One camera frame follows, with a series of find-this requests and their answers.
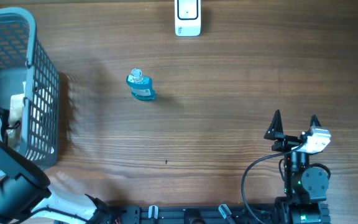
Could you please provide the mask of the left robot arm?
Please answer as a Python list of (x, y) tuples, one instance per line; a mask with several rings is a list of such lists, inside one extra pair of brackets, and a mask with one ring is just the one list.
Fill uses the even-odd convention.
[[(0, 135), (10, 129), (0, 108)], [(55, 223), (112, 223), (113, 214), (100, 199), (59, 191), (45, 173), (0, 139), (0, 223), (22, 223), (44, 217)]]

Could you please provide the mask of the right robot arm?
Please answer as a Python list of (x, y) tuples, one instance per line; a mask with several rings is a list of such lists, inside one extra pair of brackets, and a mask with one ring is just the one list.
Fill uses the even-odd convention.
[(318, 154), (331, 142), (331, 133), (313, 115), (310, 128), (300, 136), (286, 135), (279, 110), (264, 135), (274, 142), (272, 150), (283, 152), (279, 168), (284, 181), (284, 197), (277, 197), (269, 223), (328, 224), (331, 222), (326, 191), (331, 171), (320, 163), (310, 163), (310, 156)]

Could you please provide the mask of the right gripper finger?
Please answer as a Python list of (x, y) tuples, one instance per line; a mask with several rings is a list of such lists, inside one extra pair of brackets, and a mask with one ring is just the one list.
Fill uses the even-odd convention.
[(317, 118), (317, 116), (314, 114), (312, 117), (311, 117), (311, 120), (310, 120), (310, 126), (311, 127), (321, 127), (321, 124)]
[(272, 122), (270, 123), (270, 126), (264, 135), (264, 139), (267, 140), (284, 139), (280, 110), (275, 111)]

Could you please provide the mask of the blue mouthwash bottle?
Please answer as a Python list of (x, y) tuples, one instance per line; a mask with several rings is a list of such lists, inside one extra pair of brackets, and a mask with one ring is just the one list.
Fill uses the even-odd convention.
[(141, 101), (152, 101), (156, 97), (153, 80), (144, 75), (142, 70), (134, 68), (127, 76), (126, 83), (131, 88), (132, 96)]

